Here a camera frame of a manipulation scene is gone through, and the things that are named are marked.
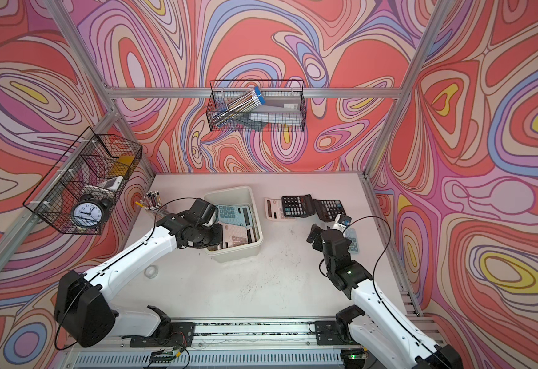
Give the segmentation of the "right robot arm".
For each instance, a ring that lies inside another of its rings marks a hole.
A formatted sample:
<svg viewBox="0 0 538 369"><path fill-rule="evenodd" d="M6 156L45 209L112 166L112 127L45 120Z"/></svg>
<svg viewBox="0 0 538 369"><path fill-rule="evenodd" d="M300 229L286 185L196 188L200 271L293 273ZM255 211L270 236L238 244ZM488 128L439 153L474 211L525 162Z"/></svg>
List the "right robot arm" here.
<svg viewBox="0 0 538 369"><path fill-rule="evenodd" d="M326 276L351 306L335 315L338 334L367 349L386 368L462 368L460 354L419 329L378 287L372 273L351 258L351 241L337 228L314 224L307 242L321 252Z"/></svg>

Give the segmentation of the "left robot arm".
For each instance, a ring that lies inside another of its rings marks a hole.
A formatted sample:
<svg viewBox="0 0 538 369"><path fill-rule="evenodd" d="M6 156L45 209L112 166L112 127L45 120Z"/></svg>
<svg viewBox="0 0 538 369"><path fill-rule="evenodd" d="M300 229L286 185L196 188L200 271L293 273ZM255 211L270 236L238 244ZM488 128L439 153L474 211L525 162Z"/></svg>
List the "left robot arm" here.
<svg viewBox="0 0 538 369"><path fill-rule="evenodd" d="M179 249L222 244L223 226L203 224L185 212L170 214L130 247L85 272L69 271L59 281L54 319L75 344L92 347L110 337L161 337L168 317L153 305L131 310L113 299L155 261Z"/></svg>

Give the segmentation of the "white plastic storage box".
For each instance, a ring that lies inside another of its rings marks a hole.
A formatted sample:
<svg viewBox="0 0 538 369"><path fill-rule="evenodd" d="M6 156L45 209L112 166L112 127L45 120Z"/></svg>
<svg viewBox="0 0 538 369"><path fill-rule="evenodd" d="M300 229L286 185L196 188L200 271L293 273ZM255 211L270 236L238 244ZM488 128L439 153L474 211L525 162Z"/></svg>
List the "white plastic storage box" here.
<svg viewBox="0 0 538 369"><path fill-rule="evenodd" d="M250 258L259 254L264 241L252 188L226 188L204 195L217 207L217 223L222 226L223 241L205 252L218 263Z"/></svg>

